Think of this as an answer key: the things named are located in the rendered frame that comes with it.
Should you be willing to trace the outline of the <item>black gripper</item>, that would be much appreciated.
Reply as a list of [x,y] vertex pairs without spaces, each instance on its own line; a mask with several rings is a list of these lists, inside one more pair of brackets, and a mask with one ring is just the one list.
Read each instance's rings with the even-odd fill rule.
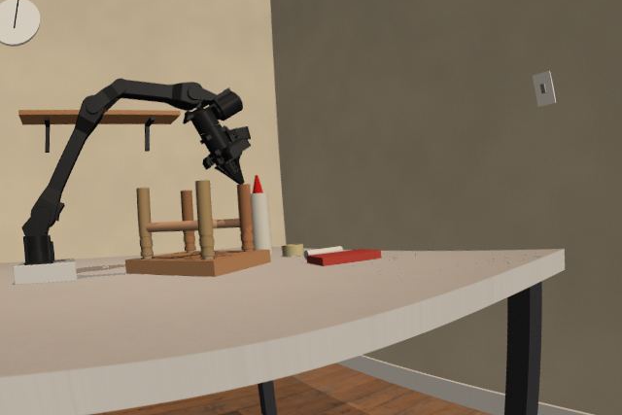
[[[240,138],[231,143],[224,130],[226,130],[225,126],[222,127],[218,124],[200,135],[202,139],[200,140],[201,144],[204,143],[210,152],[210,154],[203,159],[202,164],[206,170],[216,164],[217,166],[215,169],[225,174],[237,184],[242,185],[244,184],[244,179],[239,159],[242,152],[251,147],[251,145],[246,138]],[[223,162],[224,164],[222,164]]]

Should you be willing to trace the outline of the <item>flat red rectangular block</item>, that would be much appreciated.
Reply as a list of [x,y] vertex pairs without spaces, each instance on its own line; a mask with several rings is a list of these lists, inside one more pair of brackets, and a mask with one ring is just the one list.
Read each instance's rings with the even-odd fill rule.
[[355,261],[362,261],[362,260],[369,260],[369,259],[381,259],[380,250],[364,250],[360,252],[361,250],[364,250],[364,249],[310,255],[310,256],[307,256],[307,263],[326,266],[326,265],[334,265],[334,264],[341,264],[341,263],[348,263],[348,262],[355,262]]

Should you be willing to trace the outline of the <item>brown wooden stool legs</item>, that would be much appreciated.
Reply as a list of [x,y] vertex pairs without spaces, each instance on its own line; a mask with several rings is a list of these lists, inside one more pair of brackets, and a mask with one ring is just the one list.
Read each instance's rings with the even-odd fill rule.
[[195,236],[198,230],[200,256],[203,259],[215,257],[213,228],[240,227],[241,250],[252,252],[253,220],[250,184],[237,185],[239,219],[212,220],[210,181],[195,181],[197,221],[193,220],[192,190],[181,190],[182,222],[151,223],[150,189],[138,188],[137,211],[140,236],[141,257],[151,259],[153,252],[152,232],[182,231],[184,233],[185,251],[194,253]]

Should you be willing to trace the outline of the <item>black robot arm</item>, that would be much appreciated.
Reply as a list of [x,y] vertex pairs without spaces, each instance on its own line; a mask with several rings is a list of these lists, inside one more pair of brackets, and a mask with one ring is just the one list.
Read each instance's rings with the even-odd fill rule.
[[[65,206],[60,202],[61,193],[87,137],[100,123],[103,113],[121,98],[163,102],[185,110],[183,124],[192,121],[199,135],[215,127],[219,120],[225,121],[243,109],[241,98],[230,88],[217,95],[199,83],[163,85],[116,79],[95,95],[86,97],[52,178],[33,206],[31,217],[22,226],[24,265],[53,263],[53,242],[48,233],[55,221],[59,221]],[[204,109],[207,105],[209,107]],[[194,108],[196,110],[190,112]]]

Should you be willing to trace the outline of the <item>brown wooden stool seat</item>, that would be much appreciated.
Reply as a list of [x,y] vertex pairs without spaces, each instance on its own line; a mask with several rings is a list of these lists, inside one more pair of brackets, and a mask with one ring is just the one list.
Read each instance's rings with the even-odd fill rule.
[[227,252],[234,256],[215,251],[214,259],[203,259],[199,252],[194,251],[194,253],[184,252],[191,258],[182,253],[173,253],[169,255],[174,258],[159,255],[151,259],[126,259],[125,268],[126,273],[133,274],[216,277],[271,262],[270,250]]

